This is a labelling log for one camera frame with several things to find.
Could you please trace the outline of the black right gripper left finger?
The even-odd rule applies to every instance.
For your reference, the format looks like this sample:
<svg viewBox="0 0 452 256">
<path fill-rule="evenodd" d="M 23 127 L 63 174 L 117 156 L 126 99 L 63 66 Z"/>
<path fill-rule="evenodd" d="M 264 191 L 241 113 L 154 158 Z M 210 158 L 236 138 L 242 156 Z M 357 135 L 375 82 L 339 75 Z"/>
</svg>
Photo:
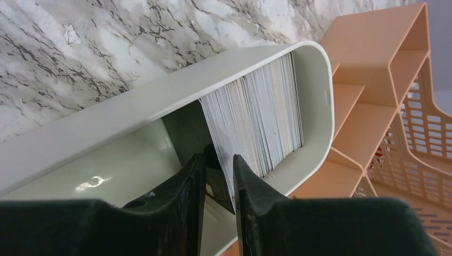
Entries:
<svg viewBox="0 0 452 256">
<path fill-rule="evenodd" d="M 100 199 L 1 202 L 1 255 L 199 255 L 207 159 L 123 207 Z"/>
</svg>

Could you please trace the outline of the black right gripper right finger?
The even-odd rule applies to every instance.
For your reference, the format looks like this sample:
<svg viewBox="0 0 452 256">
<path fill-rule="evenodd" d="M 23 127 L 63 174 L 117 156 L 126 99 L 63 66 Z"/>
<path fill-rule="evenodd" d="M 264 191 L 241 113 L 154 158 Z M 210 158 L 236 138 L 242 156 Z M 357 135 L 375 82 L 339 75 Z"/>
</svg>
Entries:
<svg viewBox="0 0 452 256">
<path fill-rule="evenodd" d="M 290 199 L 233 157 L 241 255 L 436 255 L 415 212 L 395 198 Z"/>
</svg>

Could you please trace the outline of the black VIP credit card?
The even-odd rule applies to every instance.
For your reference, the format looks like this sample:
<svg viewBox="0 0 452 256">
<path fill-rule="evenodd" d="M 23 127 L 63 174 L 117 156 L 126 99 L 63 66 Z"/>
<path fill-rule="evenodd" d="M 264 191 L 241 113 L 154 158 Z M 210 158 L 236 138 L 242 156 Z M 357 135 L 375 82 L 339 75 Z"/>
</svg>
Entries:
<svg viewBox="0 0 452 256">
<path fill-rule="evenodd" d="M 219 205 L 235 215 L 235 206 L 229 194 L 229 187 L 224 172 L 221 170 L 215 147 L 211 143 L 203 151 L 207 160 L 206 191 L 208 196 Z"/>
</svg>

